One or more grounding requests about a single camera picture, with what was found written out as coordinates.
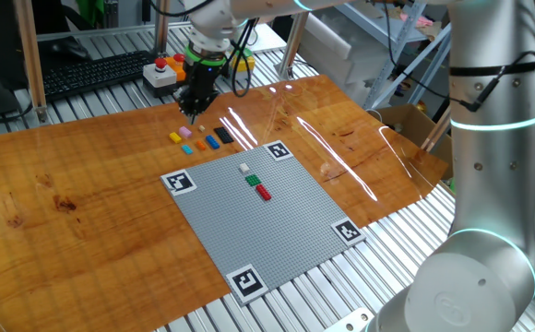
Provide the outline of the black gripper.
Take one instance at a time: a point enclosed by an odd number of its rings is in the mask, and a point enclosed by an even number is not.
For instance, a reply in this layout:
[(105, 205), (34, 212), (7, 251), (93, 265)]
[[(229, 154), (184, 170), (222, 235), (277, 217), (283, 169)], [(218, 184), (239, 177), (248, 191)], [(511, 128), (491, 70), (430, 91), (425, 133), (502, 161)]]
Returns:
[(218, 97), (215, 81), (220, 73), (220, 67), (194, 62), (192, 65), (185, 63), (184, 71), (186, 77), (183, 89), (176, 90), (174, 98), (187, 122), (193, 124)]

